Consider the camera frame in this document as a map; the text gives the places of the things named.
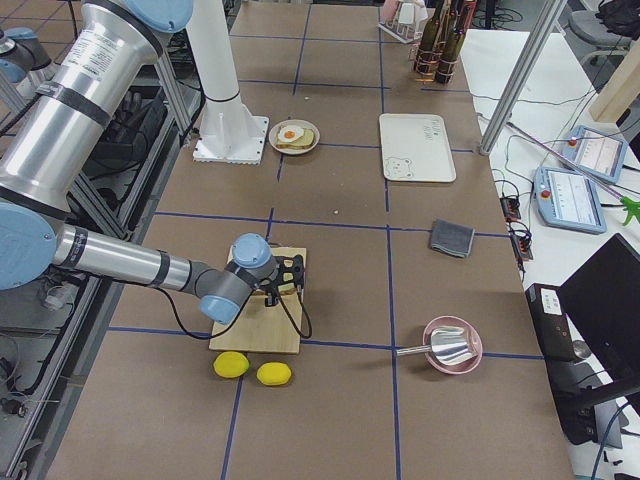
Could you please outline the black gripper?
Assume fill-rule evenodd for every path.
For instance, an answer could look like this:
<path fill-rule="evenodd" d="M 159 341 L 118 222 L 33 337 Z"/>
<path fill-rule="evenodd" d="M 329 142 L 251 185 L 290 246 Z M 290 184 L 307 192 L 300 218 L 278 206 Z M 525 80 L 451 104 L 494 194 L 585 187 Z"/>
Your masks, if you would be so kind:
<path fill-rule="evenodd" d="M 301 293 L 305 286 L 305 266 L 304 258 L 301 254 L 294 256 L 276 256 L 278 270 L 274 281 L 275 284 L 293 283 L 297 287 L 296 293 Z M 278 296 L 267 293 L 265 298 L 266 306 L 276 306 Z"/>

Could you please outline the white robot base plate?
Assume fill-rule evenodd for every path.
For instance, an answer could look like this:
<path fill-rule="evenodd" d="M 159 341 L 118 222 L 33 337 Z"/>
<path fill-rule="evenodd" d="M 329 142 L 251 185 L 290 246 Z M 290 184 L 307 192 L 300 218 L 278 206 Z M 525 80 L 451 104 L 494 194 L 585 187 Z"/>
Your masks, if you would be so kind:
<path fill-rule="evenodd" d="M 268 117 L 249 115 L 233 120 L 220 113 L 211 126 L 212 133 L 204 133 L 201 128 L 193 153 L 196 162 L 245 165 L 261 163 L 269 126 Z"/>

